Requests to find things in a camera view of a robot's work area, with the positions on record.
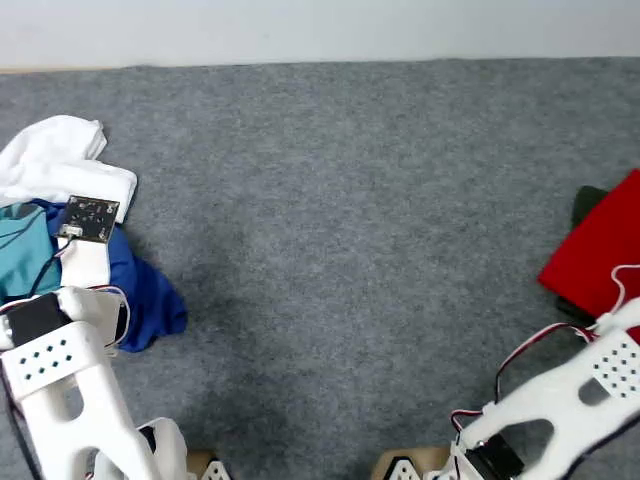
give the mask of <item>white cloth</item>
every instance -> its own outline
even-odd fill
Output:
[[[116,221],[122,223],[138,179],[96,160],[106,144],[97,120],[57,115],[25,128],[0,152],[0,207],[81,195],[120,202]]]

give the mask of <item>teal cloth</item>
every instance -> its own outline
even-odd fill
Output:
[[[1,208],[0,303],[27,295],[40,269],[53,253],[42,207],[16,203]],[[59,286],[60,264],[53,262],[36,293],[51,292]]]

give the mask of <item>black circuit board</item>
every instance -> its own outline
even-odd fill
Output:
[[[108,243],[116,223],[120,202],[100,198],[69,197],[57,236],[88,242]]]

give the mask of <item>red cloth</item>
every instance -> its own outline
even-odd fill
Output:
[[[640,170],[631,174],[587,215],[540,273],[542,285],[598,317],[618,298],[611,270],[640,263]],[[617,277],[626,299],[640,296],[640,270]]]

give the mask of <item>gray carpet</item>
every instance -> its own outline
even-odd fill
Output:
[[[578,187],[637,164],[639,107],[635,59],[134,68],[0,76],[0,143],[95,118],[139,175],[126,230],[190,323],[115,361],[136,422],[173,417],[238,480],[366,479],[449,442],[449,411],[564,319],[536,274]],[[577,348],[559,334],[505,388]],[[574,478],[636,478],[638,441]],[[0,472],[27,477],[4,419]]]

